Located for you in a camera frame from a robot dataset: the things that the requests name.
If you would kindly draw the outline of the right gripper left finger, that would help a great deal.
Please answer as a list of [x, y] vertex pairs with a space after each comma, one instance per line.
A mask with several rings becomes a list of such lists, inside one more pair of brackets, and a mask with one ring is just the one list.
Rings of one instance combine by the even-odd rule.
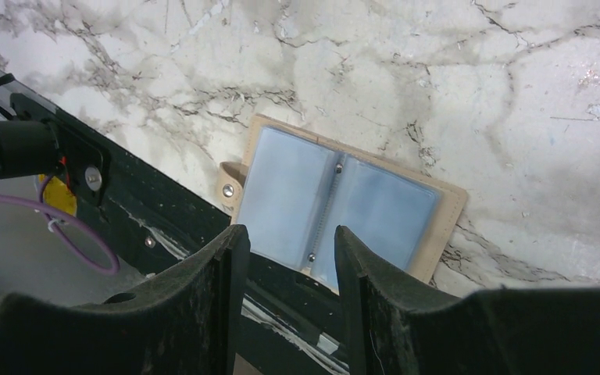
[[230, 374], [248, 272], [244, 225], [100, 304], [0, 294], [0, 374]]

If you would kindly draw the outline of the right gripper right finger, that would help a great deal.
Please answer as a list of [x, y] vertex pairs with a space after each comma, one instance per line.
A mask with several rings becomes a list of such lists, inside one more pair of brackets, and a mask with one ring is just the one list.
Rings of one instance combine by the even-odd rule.
[[402, 272], [339, 226], [334, 258], [353, 374], [600, 374], [600, 287], [465, 298]]

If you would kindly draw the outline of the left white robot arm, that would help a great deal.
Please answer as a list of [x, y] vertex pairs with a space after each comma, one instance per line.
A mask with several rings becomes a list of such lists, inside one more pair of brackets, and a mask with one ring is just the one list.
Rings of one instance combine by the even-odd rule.
[[0, 181], [54, 173], [62, 158], [54, 126], [0, 120]]

